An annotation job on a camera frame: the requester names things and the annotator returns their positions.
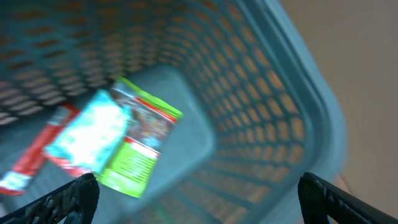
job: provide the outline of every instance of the snack package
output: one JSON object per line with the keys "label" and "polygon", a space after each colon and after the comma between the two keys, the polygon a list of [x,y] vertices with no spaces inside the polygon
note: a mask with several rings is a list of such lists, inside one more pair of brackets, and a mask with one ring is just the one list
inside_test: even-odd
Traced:
{"label": "snack package", "polygon": [[120,106],[129,106],[132,116],[123,145],[97,180],[139,198],[160,157],[162,140],[182,113],[125,78],[114,84],[111,95]]}
{"label": "snack package", "polygon": [[72,105],[59,106],[47,125],[15,163],[14,167],[0,180],[0,194],[21,195],[32,178],[44,165],[44,147],[50,144],[64,127],[79,114]]}
{"label": "snack package", "polygon": [[107,91],[98,90],[81,114],[45,148],[47,157],[74,177],[100,174],[123,141],[129,113]]}

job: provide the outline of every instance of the blue plastic basket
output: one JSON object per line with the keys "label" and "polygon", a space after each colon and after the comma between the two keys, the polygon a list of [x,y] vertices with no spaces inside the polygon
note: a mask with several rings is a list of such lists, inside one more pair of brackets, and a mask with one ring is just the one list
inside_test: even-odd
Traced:
{"label": "blue plastic basket", "polygon": [[[56,105],[126,76],[184,118],[140,199],[101,186],[93,223],[292,223],[304,172],[333,180],[340,106],[276,0],[0,3],[0,174]],[[71,179],[48,163],[11,212]]]}

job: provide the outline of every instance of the red package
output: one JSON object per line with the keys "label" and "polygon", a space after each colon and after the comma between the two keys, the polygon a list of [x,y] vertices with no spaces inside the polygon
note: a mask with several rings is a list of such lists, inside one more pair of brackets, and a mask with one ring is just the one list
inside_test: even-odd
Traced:
{"label": "red package", "polygon": [[21,195],[24,193],[24,189],[46,160],[44,147],[50,144],[79,112],[72,105],[63,105],[57,108],[35,141],[0,180],[0,194]]}

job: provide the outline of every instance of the floor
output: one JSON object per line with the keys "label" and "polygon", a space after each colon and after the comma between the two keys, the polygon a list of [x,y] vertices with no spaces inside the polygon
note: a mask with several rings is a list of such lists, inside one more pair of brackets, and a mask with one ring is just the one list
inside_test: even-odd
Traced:
{"label": "floor", "polygon": [[341,178],[353,195],[398,218],[398,1],[281,2],[345,113]]}

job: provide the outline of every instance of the packaging label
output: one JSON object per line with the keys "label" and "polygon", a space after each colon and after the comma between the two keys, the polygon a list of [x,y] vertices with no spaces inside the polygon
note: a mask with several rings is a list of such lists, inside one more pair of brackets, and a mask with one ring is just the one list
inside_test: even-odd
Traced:
{"label": "packaging label", "polygon": [[102,184],[124,194],[140,197],[160,153],[127,139],[105,171],[97,177]]}

